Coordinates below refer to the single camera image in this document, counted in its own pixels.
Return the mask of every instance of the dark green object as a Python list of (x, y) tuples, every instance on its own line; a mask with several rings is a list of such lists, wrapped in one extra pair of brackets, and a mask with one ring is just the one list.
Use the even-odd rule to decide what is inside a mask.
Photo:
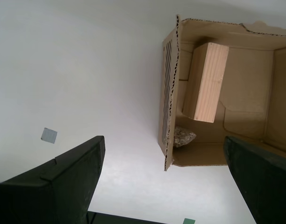
[(195, 220), (185, 218), (183, 224), (195, 224)]
[(105, 156), (97, 136), (0, 183), (0, 224), (83, 224)]
[(224, 153), (257, 224), (286, 224), (286, 158), (234, 137)]

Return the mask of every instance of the open cardboard box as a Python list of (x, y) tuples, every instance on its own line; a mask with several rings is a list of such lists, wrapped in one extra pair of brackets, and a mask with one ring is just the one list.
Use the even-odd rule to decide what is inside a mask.
[[(214, 123), (182, 114), (193, 51), (214, 42), (229, 46)], [(158, 143), (165, 170), (226, 165), (225, 136), (232, 135), (286, 157), (286, 30), (262, 22), (234, 24), (180, 20), (163, 42)], [(173, 149), (175, 125), (197, 137)]]

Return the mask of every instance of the white surface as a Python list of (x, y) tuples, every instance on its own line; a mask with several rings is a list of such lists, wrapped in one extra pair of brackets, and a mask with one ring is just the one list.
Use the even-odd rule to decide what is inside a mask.
[[(157, 145), (161, 42), (175, 14), (286, 28), (285, 0), (227, 1), (0, 1), (0, 182), (104, 135), (90, 210), (255, 223), (227, 167), (164, 172)], [(54, 145), (40, 140), (44, 127), (58, 131)]]

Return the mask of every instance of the rock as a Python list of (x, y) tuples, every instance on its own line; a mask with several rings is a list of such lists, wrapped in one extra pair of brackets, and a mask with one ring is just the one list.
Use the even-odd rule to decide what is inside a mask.
[(182, 127), (175, 127), (174, 130), (174, 144), (175, 147), (181, 147), (186, 144), (189, 144), (196, 135), (188, 129)]

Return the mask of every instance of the wooden block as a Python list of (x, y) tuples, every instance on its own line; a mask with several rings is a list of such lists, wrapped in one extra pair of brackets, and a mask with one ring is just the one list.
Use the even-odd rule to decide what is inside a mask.
[(193, 52), (183, 114), (213, 123), (218, 106), (229, 47), (206, 43)]

